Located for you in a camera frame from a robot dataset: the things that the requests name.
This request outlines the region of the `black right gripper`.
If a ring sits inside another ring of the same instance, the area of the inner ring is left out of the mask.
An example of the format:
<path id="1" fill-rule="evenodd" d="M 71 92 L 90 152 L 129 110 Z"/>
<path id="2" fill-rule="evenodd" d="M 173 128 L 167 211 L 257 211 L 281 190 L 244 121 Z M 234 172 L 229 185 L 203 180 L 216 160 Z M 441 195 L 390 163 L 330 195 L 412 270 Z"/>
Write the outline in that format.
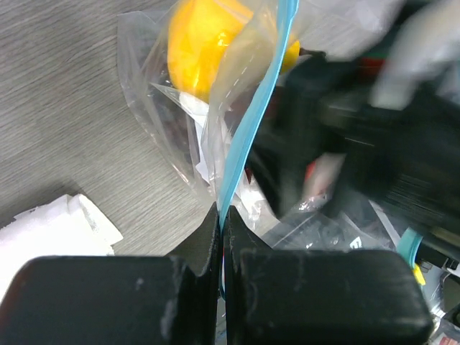
<path id="1" fill-rule="evenodd" d="M 273 214 L 303 197 L 309 164 L 324 154 L 344 162 L 327 210 L 355 190 L 422 229 L 459 228 L 459 104 L 441 91 L 459 59 L 459 3 L 432 1 L 396 21 L 382 38 L 378 70 L 368 52 L 347 60 L 314 55 L 275 94 L 249 153 Z"/>

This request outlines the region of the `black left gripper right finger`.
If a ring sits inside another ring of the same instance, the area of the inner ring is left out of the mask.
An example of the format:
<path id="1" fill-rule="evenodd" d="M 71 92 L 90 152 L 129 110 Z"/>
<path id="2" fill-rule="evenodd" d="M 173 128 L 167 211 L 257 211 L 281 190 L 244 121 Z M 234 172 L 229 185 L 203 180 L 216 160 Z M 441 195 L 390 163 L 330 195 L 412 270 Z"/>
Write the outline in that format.
<path id="1" fill-rule="evenodd" d="M 424 344 L 433 331 L 395 252 L 272 249 L 235 208 L 223 235 L 229 344 Z"/>

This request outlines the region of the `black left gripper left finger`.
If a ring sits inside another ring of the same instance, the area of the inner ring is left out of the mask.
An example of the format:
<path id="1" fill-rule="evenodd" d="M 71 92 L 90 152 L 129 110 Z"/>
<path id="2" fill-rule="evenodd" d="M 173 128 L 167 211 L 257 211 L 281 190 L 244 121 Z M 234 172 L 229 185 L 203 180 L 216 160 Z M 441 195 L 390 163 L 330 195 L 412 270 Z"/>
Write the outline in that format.
<path id="1" fill-rule="evenodd" d="M 212 344 L 219 213 L 163 257 L 39 257 L 1 303 L 3 344 Z"/>

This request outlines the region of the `clear zip top bag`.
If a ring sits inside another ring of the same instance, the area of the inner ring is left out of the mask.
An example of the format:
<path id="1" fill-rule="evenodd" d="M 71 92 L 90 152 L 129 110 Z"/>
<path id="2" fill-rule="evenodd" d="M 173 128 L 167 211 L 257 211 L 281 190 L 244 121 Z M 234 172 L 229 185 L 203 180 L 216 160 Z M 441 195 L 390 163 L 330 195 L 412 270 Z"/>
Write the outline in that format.
<path id="1" fill-rule="evenodd" d="M 297 1 L 290 35 L 300 43 L 294 65 L 282 70 L 278 55 L 264 78 L 235 99 L 205 102 L 179 91 L 167 69 L 167 31 L 179 1 L 161 9 L 121 14 L 117 29 L 119 80 L 128 107 L 161 148 L 178 175 L 207 201 L 224 205 L 224 171 L 236 162 L 236 132 L 245 114 L 268 115 L 275 94 L 288 73 L 308 59 L 307 47 L 323 47 L 345 56 L 353 44 L 377 38 L 390 25 L 401 1 Z M 392 250 L 400 235 L 374 203 L 359 201 L 336 221 L 314 221 L 327 201 L 326 181 L 339 168 L 339 159 L 323 156 L 307 173 L 307 185 L 295 210 L 300 218 L 276 223 L 269 204 L 251 170 L 231 185 L 230 204 L 252 231 L 268 228 L 267 242 L 288 249 L 380 248 Z"/>

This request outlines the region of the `yellow fake pear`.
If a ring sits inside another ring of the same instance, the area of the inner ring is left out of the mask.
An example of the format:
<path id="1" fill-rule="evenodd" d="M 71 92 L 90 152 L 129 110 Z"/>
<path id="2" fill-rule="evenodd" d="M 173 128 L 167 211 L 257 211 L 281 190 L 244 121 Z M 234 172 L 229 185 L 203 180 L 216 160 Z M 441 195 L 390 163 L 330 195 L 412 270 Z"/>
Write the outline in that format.
<path id="1" fill-rule="evenodd" d="M 179 1 L 167 31 L 172 84 L 202 101 L 235 99 L 265 76 L 287 37 L 282 70 L 298 59 L 300 43 L 283 29 L 291 1 Z"/>

